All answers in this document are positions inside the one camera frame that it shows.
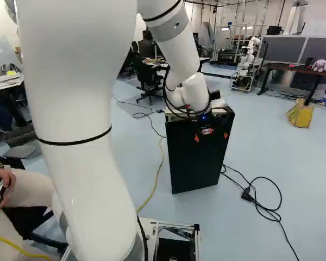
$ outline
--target desk leg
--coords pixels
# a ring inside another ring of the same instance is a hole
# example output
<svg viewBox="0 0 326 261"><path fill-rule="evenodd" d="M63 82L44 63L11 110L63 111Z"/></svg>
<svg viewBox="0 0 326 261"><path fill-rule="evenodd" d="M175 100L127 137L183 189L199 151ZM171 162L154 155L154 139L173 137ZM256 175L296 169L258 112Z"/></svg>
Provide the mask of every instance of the desk leg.
<svg viewBox="0 0 326 261"><path fill-rule="evenodd" d="M305 99L305 102L304 102L304 106L308 106L313 95L314 95L314 92L316 91L316 88L317 86L319 85L320 83L320 80L321 80L321 75L317 75L316 76L316 80L315 80L315 83L314 83L314 86L313 86L313 89L311 90L311 92L309 93L308 97Z"/></svg>
<svg viewBox="0 0 326 261"><path fill-rule="evenodd" d="M262 87L261 87L261 90L257 93L257 95L262 95L264 94L267 89L266 89L266 84L267 84L267 81L268 81L268 77L269 77L269 74L271 73L272 70L270 69L267 69L267 72L266 72L266 75L265 75L265 79L262 83Z"/></svg>
<svg viewBox="0 0 326 261"><path fill-rule="evenodd" d="M6 106L10 114L16 120L16 124L18 127L23 127L28 125L26 120L24 119L23 115L19 111L19 108L16 105L16 102L12 98L10 92L6 92L3 96L1 96L1 100L3 104Z"/></svg>

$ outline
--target white robot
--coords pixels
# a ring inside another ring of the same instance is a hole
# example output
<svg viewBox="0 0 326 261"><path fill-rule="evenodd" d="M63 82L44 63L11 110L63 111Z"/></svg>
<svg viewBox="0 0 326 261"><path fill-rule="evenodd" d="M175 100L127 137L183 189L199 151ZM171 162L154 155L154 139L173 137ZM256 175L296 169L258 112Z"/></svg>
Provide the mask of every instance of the white robot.
<svg viewBox="0 0 326 261"><path fill-rule="evenodd" d="M140 222L109 144L112 86L137 13L170 65L169 100L194 111L210 104L184 2L15 2L29 107L78 260L154 260L162 226L196 239L197 226Z"/></svg>
<svg viewBox="0 0 326 261"><path fill-rule="evenodd" d="M251 37L248 46L242 47L240 62L237 71L232 75L230 88L232 90L251 91L258 69L262 63L261 58L255 58L254 52L258 50L261 40Z"/></svg>

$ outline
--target stuffed animal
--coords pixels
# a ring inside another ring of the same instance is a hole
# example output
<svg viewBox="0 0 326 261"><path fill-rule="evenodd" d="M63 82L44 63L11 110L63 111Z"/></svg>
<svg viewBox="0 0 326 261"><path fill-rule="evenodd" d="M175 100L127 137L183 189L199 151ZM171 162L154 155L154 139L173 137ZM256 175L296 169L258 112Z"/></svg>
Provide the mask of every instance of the stuffed animal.
<svg viewBox="0 0 326 261"><path fill-rule="evenodd" d="M326 61L325 60L317 60L314 63L312 70L319 71L319 72L326 71Z"/></svg>

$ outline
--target window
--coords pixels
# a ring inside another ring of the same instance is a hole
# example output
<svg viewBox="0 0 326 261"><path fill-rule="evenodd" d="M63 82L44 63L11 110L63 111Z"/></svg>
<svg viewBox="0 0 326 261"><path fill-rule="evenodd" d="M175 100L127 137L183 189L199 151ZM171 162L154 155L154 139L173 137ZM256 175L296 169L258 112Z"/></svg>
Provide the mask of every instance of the window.
<svg viewBox="0 0 326 261"><path fill-rule="evenodd" d="M254 27L253 26L247 26L246 29L247 30L252 30L252 29L254 29Z"/></svg>

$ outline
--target plug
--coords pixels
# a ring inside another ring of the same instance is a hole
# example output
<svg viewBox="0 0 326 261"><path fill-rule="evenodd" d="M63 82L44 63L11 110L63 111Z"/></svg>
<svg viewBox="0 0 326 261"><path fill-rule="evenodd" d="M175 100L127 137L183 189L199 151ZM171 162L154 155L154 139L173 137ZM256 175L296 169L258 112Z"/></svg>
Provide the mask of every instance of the plug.
<svg viewBox="0 0 326 261"><path fill-rule="evenodd" d="M241 194L241 198L242 198L243 200L246 200L246 201L249 201L249 202L253 202L253 201L254 201L254 198L250 195L250 189L251 189L251 187L248 186L248 187L244 190L243 194Z"/></svg>

